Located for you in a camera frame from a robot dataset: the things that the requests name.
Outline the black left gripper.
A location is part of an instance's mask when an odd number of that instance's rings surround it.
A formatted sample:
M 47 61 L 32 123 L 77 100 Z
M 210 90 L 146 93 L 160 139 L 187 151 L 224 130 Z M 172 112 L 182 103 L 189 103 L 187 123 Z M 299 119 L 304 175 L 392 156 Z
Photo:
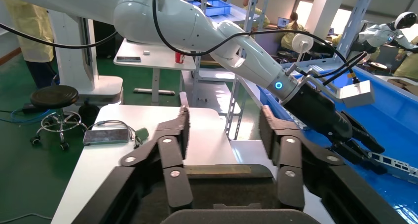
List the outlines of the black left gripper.
M 359 140 L 375 153 L 383 153 L 385 148 L 356 119 L 346 111 L 341 111 L 340 114 L 332 100 L 310 85 L 302 85 L 282 106 L 310 129 L 332 141 L 330 150 L 365 170 L 371 170 L 378 175 L 387 173 L 386 167 L 372 159 L 355 140 L 350 139 L 353 137 Z

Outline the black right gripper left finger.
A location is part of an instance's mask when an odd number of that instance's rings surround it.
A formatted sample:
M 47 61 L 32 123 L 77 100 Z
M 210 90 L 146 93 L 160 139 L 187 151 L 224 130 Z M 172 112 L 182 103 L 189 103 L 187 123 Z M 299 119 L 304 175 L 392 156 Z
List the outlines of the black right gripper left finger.
M 190 132 L 189 109 L 157 125 L 153 138 L 120 159 L 73 220 L 74 224 L 129 224 L 141 200 L 164 181 L 171 213 L 190 209 L 193 195 L 183 160 Z

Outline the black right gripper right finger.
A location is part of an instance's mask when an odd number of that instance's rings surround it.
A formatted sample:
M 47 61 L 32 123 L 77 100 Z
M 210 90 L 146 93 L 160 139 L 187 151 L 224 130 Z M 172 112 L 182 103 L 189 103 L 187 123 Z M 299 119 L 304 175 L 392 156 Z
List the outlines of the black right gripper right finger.
M 292 122 L 262 106 L 259 130 L 277 167 L 277 201 L 303 211 L 304 189 L 318 196 L 337 224 L 403 224 L 405 220 L 342 157 L 304 137 Z

